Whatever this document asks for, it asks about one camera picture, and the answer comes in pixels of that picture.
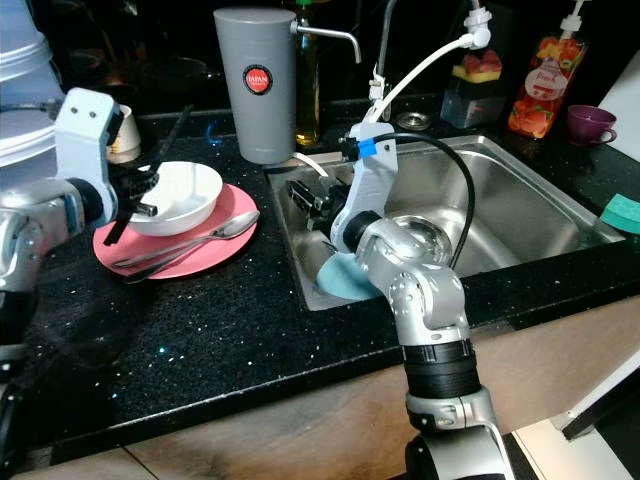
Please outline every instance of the bottle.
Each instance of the bottle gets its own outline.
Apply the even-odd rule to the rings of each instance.
[[[310,26],[312,0],[296,0],[298,24]],[[296,142],[309,146],[320,138],[318,38],[310,33],[296,39]]]
[[[582,23],[578,15],[584,0],[577,0],[556,35],[546,35],[538,43],[529,73],[513,104],[507,127],[512,132],[544,138],[556,119],[587,50],[587,43],[574,36]]]

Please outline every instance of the red label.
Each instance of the red label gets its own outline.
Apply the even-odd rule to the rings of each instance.
[[[271,72],[261,65],[251,65],[244,71],[244,84],[256,95],[264,95],[271,89]]]

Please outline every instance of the black cable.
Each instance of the black cable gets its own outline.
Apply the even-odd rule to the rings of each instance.
[[[458,263],[458,258],[460,257],[460,253],[462,252],[462,247],[464,246],[464,242],[467,240],[467,236],[469,234],[469,228],[471,228],[471,221],[473,220],[473,213],[476,208],[476,189],[473,185],[473,178],[471,178],[471,172],[465,165],[460,155],[456,153],[456,151],[451,148],[446,143],[441,142],[440,140],[436,140],[435,138],[429,137],[427,135],[423,135],[420,133],[409,133],[409,132],[394,132],[394,133],[385,133],[382,135],[378,135],[377,137],[373,137],[373,142],[384,142],[385,140],[418,140],[420,142],[425,142],[430,145],[433,145],[436,148],[439,148],[444,153],[446,153],[462,170],[462,175],[467,183],[467,193],[468,193],[468,202],[467,202],[467,214],[464,221],[464,226],[462,227],[462,232],[460,233],[460,240],[458,240],[458,244],[456,245],[456,249],[451,256],[451,260],[449,261],[449,267],[452,269]]]

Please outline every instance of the sink basin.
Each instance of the sink basin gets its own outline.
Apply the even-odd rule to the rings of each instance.
[[[445,143],[463,158],[476,188],[475,215],[455,268],[460,277],[623,239],[490,139],[466,136]],[[313,158],[329,175],[351,183],[352,165],[342,162],[339,153]],[[266,173],[307,307],[324,310],[352,303],[315,284],[315,275],[332,250],[323,234],[307,231],[304,213],[287,196],[287,180],[313,185],[317,174],[293,164],[272,167]],[[424,217],[442,228],[455,247],[466,205],[464,177],[445,154],[425,143],[398,146],[398,174],[387,201],[387,216]]]

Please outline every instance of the speckled countertop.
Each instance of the speckled countertop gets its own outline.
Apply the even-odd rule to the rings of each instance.
[[[426,110],[435,101],[412,100]],[[329,105],[323,118],[331,127],[308,153],[335,150],[336,138],[363,108],[360,102]],[[174,121],[150,117],[139,127],[153,144]],[[428,133],[478,132],[436,120]],[[640,200],[640,163],[610,147],[581,150],[561,133],[535,142],[497,128],[484,132],[598,215],[615,193]],[[54,463],[401,360],[384,299],[324,312],[303,307],[264,172],[241,159],[228,111],[193,114],[170,157],[208,164],[251,194],[262,212],[258,229],[221,265],[134,286],[100,265],[89,232],[50,255],[20,382],[33,393],[29,444],[52,447]],[[640,240],[629,237],[467,277],[469,322],[478,332],[499,334],[637,294],[638,265]]]

